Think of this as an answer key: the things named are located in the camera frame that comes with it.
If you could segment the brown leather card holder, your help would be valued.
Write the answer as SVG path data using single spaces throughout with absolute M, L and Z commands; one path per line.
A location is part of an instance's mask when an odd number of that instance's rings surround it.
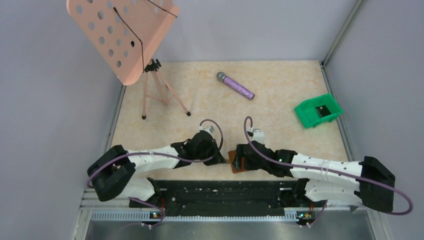
M 228 162 L 233 174 L 248 171 L 245 167 L 245 157 L 241 150 L 230 150 L 228 152 Z

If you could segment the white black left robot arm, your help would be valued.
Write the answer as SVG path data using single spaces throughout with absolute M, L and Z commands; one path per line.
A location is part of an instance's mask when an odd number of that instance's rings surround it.
M 88 169 L 88 184 L 100 202 L 117 197 L 136 198 L 147 206 L 160 202 L 153 179 L 136 179 L 135 174 L 158 169 L 178 169 L 193 163 L 213 166 L 226 163 L 209 130 L 200 130 L 192 138 L 151 150 L 125 150 L 115 145 Z

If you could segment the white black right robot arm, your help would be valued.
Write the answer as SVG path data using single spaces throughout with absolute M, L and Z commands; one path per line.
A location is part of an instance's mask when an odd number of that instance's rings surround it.
M 374 157 L 332 161 L 294 150 L 273 151 L 257 141 L 238 144 L 228 155 L 234 174 L 264 170 L 279 178 L 294 178 L 294 186 L 283 191 L 280 198 L 285 207 L 330 201 L 364 205 L 383 213 L 393 211 L 394 192 L 381 184 L 394 187 L 396 178 Z

